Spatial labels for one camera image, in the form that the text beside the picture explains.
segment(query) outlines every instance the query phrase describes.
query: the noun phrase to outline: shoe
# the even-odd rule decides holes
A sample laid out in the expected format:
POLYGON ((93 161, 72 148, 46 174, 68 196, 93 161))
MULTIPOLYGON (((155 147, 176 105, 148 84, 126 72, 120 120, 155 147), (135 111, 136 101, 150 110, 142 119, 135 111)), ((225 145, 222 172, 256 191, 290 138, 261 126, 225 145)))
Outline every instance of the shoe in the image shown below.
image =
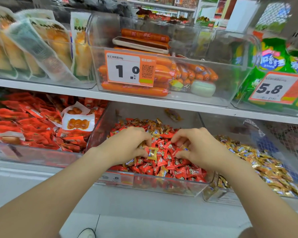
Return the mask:
POLYGON ((95 232, 91 228, 84 229, 77 238, 96 238, 95 232))

